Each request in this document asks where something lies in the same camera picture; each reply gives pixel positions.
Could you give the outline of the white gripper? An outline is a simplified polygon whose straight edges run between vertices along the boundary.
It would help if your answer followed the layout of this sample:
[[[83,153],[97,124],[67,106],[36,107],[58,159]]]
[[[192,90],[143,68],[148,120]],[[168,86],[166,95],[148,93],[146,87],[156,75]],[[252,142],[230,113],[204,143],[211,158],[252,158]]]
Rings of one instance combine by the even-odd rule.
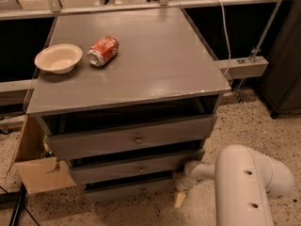
[[[201,163],[196,160],[189,161],[185,164],[180,172],[175,173],[175,186],[178,191],[174,195],[174,207],[176,209],[182,206],[186,198],[184,191],[191,190],[194,186],[204,180],[204,177],[198,172]]]

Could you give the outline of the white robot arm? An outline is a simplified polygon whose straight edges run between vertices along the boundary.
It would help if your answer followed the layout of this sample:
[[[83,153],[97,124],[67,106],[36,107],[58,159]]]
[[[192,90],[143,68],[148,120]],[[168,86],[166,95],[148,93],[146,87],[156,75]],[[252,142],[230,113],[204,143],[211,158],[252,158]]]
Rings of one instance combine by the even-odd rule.
[[[174,178],[176,208],[188,190],[214,181],[216,226],[275,226],[268,200],[285,198],[294,188],[285,164],[243,145],[225,147],[213,165],[191,160]]]

